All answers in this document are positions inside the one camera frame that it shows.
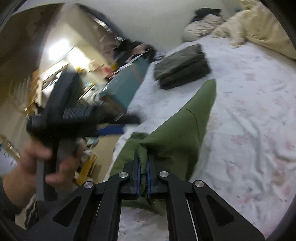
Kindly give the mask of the person's left hand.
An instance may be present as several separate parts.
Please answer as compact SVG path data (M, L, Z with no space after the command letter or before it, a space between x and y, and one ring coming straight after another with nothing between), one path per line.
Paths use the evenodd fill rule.
M46 175L46 183L56 189L69 190L83 154L84 147L79 145L74 154L60 163L57 173ZM4 191L15 206L21 209L27 206L36 192L37 161L48 161L51 157L52 149L36 140L27 143L16 168L3 178Z

